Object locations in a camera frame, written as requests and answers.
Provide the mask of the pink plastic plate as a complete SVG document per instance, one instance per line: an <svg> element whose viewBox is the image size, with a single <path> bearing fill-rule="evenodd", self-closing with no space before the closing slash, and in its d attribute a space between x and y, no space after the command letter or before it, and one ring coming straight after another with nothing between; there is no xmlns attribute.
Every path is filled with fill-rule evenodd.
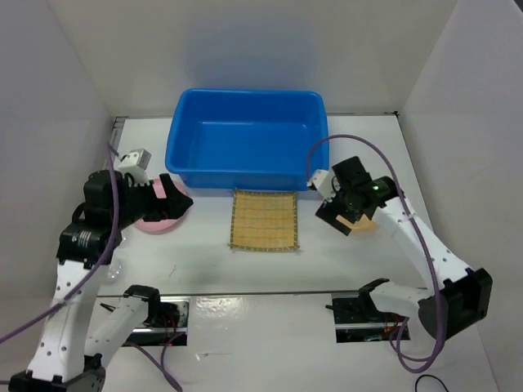
<svg viewBox="0 0 523 392"><path fill-rule="evenodd" d="M158 198L166 198L167 195L161 183L161 180L156 177L153 179L154 192ZM186 216L182 216L178 219L168 219L161 221L144 221L138 220L134 227L146 234L164 234L180 225Z"/></svg>

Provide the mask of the tan plastic plate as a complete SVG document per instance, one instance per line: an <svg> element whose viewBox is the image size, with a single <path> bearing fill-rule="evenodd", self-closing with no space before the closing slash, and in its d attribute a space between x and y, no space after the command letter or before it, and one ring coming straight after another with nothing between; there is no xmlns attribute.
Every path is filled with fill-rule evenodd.
<svg viewBox="0 0 523 392"><path fill-rule="evenodd" d="M357 222L352 226L352 229L359 232L372 231L377 228L375 222L370 220L366 215L363 215Z"/></svg>

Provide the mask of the woven bamboo placemat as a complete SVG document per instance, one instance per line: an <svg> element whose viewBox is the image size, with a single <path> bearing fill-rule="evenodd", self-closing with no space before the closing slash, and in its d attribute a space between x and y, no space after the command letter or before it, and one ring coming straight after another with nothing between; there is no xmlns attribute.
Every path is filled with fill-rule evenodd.
<svg viewBox="0 0 523 392"><path fill-rule="evenodd" d="M250 252L297 251L297 194L237 189L229 248Z"/></svg>

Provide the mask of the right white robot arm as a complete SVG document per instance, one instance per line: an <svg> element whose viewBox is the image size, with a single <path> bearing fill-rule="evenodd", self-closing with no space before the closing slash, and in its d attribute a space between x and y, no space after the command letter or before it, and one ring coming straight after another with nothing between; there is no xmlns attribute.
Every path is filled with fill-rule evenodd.
<svg viewBox="0 0 523 392"><path fill-rule="evenodd" d="M329 170L316 170L307 186L323 198L317 217L344 235L363 218L374 222L426 284L405 287L388 278L365 284L358 291L362 318L375 321L384 313L398 314L418 320L431 337L445 341L485 318L492 277L454 255L414 212L392 178L372 178L353 157Z"/></svg>

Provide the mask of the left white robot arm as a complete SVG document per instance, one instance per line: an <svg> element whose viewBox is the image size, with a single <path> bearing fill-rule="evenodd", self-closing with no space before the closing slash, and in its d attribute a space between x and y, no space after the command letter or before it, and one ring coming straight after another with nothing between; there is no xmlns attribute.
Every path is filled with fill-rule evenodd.
<svg viewBox="0 0 523 392"><path fill-rule="evenodd" d="M159 290L132 285L102 326L88 332L122 230L139 220L179 219L193 204L168 174L159 179L163 198L156 195L151 180L139 182L135 175L112 168L88 177L84 201L60 234L51 307L26 324L45 323L38 348L28 367L8 381L10 391L100 391L106 368L132 330L160 321Z"/></svg>

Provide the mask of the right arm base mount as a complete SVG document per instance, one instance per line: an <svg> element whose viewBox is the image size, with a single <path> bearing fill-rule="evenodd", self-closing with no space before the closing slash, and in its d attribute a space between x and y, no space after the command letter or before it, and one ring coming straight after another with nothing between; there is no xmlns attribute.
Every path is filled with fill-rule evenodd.
<svg viewBox="0 0 523 392"><path fill-rule="evenodd" d="M324 307L333 316L338 344L387 341L405 319L371 310L357 292L334 293Z"/></svg>

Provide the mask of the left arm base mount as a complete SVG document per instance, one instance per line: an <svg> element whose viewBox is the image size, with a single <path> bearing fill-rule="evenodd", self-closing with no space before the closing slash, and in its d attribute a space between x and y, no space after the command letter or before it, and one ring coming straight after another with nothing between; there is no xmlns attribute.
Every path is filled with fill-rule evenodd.
<svg viewBox="0 0 523 392"><path fill-rule="evenodd" d="M130 298L147 303L147 311L145 321L132 331L127 342L139 346L186 345L189 301L165 302L154 293L124 294L121 300Z"/></svg>

